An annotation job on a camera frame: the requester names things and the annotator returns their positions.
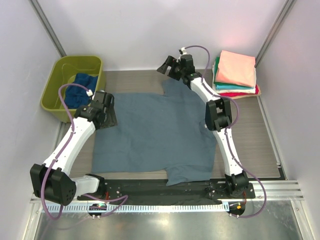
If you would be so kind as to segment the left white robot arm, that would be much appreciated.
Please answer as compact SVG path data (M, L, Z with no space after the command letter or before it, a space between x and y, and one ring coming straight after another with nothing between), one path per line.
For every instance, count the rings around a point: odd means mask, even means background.
M91 135L97 130L117 126L115 97L97 91L88 105L80 106L73 122L53 153L43 162L34 164L30 177L34 195L42 202L67 206L76 197L89 194L101 200L106 194L105 179L95 174L70 178L72 166Z

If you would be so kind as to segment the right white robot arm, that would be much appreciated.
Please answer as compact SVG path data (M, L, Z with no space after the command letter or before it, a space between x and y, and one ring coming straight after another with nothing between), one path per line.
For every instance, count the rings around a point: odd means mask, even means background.
M174 80L182 80L191 91L205 103L205 124L213 133L224 163L225 192L231 198L244 197L249 188L246 171L240 166L232 137L231 101L218 95L196 71L193 57L183 53L179 58L169 55L157 69L161 74L168 73Z

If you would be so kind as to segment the olive green plastic basket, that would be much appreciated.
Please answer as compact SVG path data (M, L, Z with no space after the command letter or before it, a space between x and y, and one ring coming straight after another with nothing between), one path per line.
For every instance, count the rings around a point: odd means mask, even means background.
M41 107L59 121L69 123L70 118L64 108L65 93L68 86L86 87L73 83L76 74L83 73L98 76L95 92L104 90L106 77L103 73L103 61L97 56L65 56L59 59L52 68L51 74L41 97ZM76 109L69 109L73 116Z

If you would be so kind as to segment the grey-blue t-shirt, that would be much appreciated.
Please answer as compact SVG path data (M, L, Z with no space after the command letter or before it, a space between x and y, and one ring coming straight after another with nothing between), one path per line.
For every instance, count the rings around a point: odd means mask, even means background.
M205 127L205 104L182 82L164 93L117 93L117 126L96 132L91 170L142 173L165 170L167 185L211 178L216 138Z

